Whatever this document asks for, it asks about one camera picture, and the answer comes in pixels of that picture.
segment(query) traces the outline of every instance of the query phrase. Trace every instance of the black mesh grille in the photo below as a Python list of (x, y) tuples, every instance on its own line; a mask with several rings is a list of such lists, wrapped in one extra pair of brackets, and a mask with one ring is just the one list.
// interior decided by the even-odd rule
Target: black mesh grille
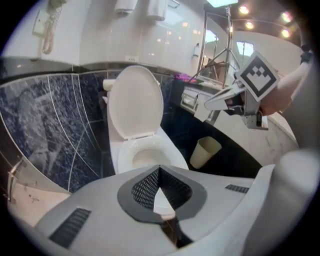
[(159, 178), (160, 187), (174, 210), (191, 198), (192, 189), (170, 173), (162, 169)]
[(240, 193), (247, 193), (249, 190), (249, 187), (244, 187), (244, 186), (237, 186), (237, 185), (232, 185), (229, 184), (228, 186), (225, 187), (227, 190), (232, 190)]
[(73, 213), (53, 232), (49, 239), (58, 245), (68, 248), (85, 224), (91, 211), (77, 208)]
[(135, 184), (131, 193), (138, 204), (153, 211), (159, 188), (174, 210), (182, 206), (192, 195), (192, 189), (187, 184), (161, 168)]
[(154, 210), (155, 197), (159, 189), (158, 177), (159, 169), (135, 184), (131, 191), (133, 199), (138, 204), (152, 211)]

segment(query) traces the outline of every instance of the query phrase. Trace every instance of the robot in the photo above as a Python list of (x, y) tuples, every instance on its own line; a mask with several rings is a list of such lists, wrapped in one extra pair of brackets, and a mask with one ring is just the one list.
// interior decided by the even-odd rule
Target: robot
[(240, 115), (249, 129), (268, 130), (268, 120), (260, 110), (260, 103), (280, 81), (277, 72), (255, 51), (234, 74), (234, 78), (232, 86), (221, 90), (204, 103), (205, 108)]

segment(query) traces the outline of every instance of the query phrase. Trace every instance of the white wall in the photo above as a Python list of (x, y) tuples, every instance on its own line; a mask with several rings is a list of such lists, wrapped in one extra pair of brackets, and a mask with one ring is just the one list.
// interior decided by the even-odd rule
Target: white wall
[[(227, 46), (227, 33), (212, 19), (207, 19), (207, 29), (216, 33), (219, 37), (216, 46), (216, 55)], [(237, 41), (247, 41), (254, 45), (254, 49), (259, 51), (271, 66), (278, 70), (278, 73), (285, 76), (294, 71), (300, 65), (300, 47), (285, 39), (275, 36), (261, 34), (250, 31), (234, 31), (232, 50), (239, 62), (242, 64), (242, 52), (239, 52)], [(215, 43), (211, 42), (204, 47), (204, 55), (212, 59), (214, 54)], [(217, 58), (217, 61), (224, 61), (226, 55), (223, 54)], [(246, 63), (249, 57), (245, 56), (243, 63)]]
[(80, 64), (138, 56), (142, 64), (195, 74), (199, 58), (192, 55), (197, 43), (202, 46), (203, 0), (179, 2), (176, 9), (168, 7), (165, 21), (153, 22), (146, 17), (148, 0), (138, 0), (128, 16), (114, 12), (115, 0), (93, 0), (82, 32)]
[(32, 30), (39, 10), (46, 10), (48, 1), (41, 0), (25, 15), (8, 40), (2, 56), (39, 58), (79, 65), (81, 35), (92, 0), (68, 0), (54, 33), (53, 50), (42, 53), (43, 39)]

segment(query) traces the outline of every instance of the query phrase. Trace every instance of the floor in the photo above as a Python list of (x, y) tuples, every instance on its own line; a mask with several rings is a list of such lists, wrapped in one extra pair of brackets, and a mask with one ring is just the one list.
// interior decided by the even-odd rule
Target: floor
[(16, 183), (8, 203), (11, 214), (34, 227), (51, 209), (70, 196), (67, 193), (50, 192)]

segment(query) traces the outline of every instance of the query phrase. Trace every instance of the toilet seat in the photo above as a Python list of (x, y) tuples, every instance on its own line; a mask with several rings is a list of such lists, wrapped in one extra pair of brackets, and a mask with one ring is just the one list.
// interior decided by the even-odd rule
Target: toilet seat
[[(138, 153), (145, 157), (136, 159)], [(172, 143), (172, 141), (164, 139), (162, 136), (153, 135), (144, 138), (125, 141), (118, 155), (118, 173), (125, 173), (130, 170), (151, 165), (172, 165), (183, 169), (188, 169), (184, 157), (180, 151)]]

